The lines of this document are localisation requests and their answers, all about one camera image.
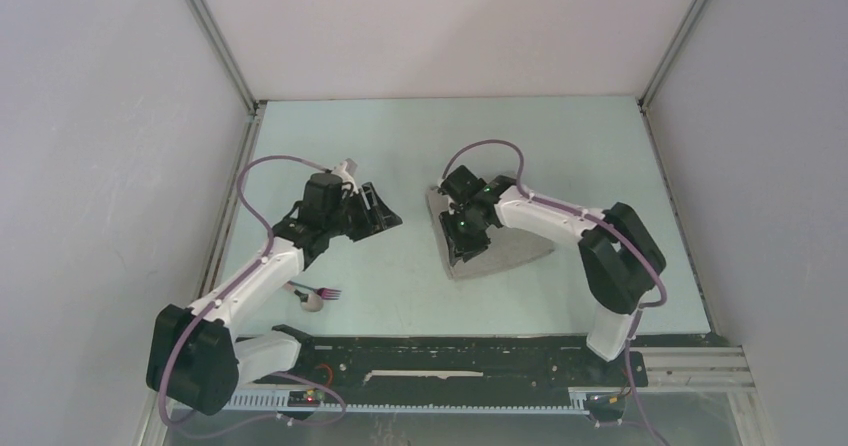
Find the grey cloth napkin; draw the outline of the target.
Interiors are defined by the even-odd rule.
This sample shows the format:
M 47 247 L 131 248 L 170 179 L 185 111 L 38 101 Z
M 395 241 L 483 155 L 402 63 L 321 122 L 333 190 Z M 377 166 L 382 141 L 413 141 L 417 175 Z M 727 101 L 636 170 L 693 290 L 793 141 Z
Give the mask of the grey cloth napkin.
M 532 232 L 505 226 L 491 227 L 487 231 L 491 243 L 485 252 L 468 262 L 450 265 L 449 247 L 439 220 L 439 215 L 446 211 L 449 205 L 448 198 L 439 192 L 443 180 L 438 185 L 429 187 L 425 193 L 425 201 L 432 219 L 438 254 L 450 280 L 465 281 L 499 274 L 530 264 L 554 252 L 555 245 L 551 240 Z

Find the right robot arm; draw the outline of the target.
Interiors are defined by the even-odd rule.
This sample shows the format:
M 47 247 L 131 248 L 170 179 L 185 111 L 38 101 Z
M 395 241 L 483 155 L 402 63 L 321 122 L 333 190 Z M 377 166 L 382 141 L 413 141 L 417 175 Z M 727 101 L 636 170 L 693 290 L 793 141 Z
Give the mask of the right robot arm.
M 495 241 L 492 229 L 517 230 L 576 247 L 596 311 L 581 358 L 585 377 L 606 384 L 622 369 L 620 354 L 632 335 L 643 298 L 667 262 L 636 211 L 615 203 L 583 208 L 537 195 L 509 176 L 485 181 L 460 166 L 435 188 L 446 200 L 438 214 L 449 266 L 468 263 Z

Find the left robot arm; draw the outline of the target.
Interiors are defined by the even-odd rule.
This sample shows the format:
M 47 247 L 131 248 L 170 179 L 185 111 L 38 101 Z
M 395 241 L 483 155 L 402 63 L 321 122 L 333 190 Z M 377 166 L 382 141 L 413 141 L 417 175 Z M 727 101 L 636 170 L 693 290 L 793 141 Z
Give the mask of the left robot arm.
M 295 337 L 273 330 L 242 340 L 243 327 L 332 239 L 357 242 L 402 222 L 372 183 L 357 185 L 347 173 L 312 174 L 301 199 L 269 228 L 252 262 L 189 306 L 168 305 L 156 317 L 146 382 L 160 411 L 175 400 L 213 415 L 241 385 L 279 372 L 297 383 L 311 378 L 316 356 Z

